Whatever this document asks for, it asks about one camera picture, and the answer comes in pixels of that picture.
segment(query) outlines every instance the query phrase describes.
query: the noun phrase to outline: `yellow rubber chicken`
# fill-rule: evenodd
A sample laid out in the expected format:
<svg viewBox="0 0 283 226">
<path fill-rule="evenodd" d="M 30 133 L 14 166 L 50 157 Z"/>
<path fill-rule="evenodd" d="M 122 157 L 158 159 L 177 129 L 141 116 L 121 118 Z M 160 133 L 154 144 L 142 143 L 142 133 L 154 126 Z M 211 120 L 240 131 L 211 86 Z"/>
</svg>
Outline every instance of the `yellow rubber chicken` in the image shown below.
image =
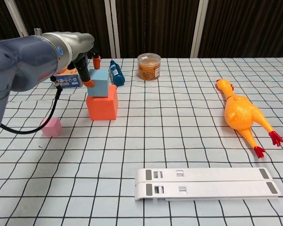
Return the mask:
<svg viewBox="0 0 283 226">
<path fill-rule="evenodd" d="M 254 106 L 247 97 L 235 95 L 234 88 L 228 80 L 217 80 L 217 87 L 224 93 L 226 98 L 225 121 L 247 140 L 258 158 L 264 157 L 263 152 L 265 150 L 257 145 L 252 135 L 250 127 L 254 122 L 266 129 L 273 141 L 273 145 L 281 145 L 283 139 L 274 131 L 260 109 Z"/>
</svg>

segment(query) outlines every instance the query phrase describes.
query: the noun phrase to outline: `orange cube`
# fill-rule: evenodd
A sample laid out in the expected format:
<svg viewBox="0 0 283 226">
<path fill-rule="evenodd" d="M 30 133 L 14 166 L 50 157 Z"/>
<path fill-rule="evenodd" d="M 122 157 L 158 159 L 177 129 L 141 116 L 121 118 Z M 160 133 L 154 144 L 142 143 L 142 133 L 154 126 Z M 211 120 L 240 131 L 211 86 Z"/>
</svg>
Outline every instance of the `orange cube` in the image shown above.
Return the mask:
<svg viewBox="0 0 283 226">
<path fill-rule="evenodd" d="M 91 120 L 117 119 L 117 87 L 109 85 L 108 97 L 87 97 L 88 112 Z"/>
</svg>

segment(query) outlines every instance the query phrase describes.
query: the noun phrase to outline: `plastic jar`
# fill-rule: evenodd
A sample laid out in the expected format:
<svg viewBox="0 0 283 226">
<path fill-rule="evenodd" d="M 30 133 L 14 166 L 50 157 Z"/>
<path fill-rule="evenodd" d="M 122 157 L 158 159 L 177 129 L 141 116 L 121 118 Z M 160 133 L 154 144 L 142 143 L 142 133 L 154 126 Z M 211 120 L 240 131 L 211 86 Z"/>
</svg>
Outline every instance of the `plastic jar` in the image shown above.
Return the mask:
<svg viewBox="0 0 283 226">
<path fill-rule="evenodd" d="M 137 57 L 138 77 L 154 80 L 160 75 L 160 56 L 155 53 L 143 53 Z"/>
</svg>

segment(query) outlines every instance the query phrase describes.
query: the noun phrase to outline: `white plastic stand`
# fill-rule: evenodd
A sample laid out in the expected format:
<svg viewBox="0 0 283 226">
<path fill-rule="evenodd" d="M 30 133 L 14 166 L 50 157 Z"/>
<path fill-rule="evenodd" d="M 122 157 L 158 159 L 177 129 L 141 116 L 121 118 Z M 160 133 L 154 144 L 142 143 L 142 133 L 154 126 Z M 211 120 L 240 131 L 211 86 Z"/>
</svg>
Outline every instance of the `white plastic stand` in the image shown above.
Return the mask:
<svg viewBox="0 0 283 226">
<path fill-rule="evenodd" d="M 281 193 L 265 168 L 140 169 L 135 200 L 273 198 Z"/>
</svg>

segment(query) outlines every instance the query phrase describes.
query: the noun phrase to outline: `black cable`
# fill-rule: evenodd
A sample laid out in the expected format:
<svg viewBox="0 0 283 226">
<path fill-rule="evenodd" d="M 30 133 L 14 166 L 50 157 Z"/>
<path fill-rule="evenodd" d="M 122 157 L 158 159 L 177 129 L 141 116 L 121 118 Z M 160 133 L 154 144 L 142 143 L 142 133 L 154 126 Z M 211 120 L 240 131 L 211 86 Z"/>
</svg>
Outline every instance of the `black cable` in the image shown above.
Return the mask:
<svg viewBox="0 0 283 226">
<path fill-rule="evenodd" d="M 16 133 L 16 134 L 31 134 L 31 133 L 35 133 L 35 132 L 38 132 L 39 130 L 43 129 L 48 124 L 48 122 L 51 120 L 53 113 L 55 112 L 58 99 L 60 98 L 61 92 L 63 90 L 62 87 L 60 86 L 60 84 L 58 83 L 56 77 L 51 76 L 50 80 L 52 82 L 54 82 L 54 86 L 57 88 L 57 92 L 56 92 L 55 101 L 53 103 L 51 112 L 50 112 L 48 118 L 46 119 L 46 121 L 41 126 L 39 126 L 38 128 L 35 128 L 33 130 L 29 130 L 29 131 L 14 130 L 14 129 L 7 127 L 6 125 L 3 125 L 3 124 L 1 124 L 0 127 L 4 130 L 8 131 L 8 132 Z"/>
</svg>

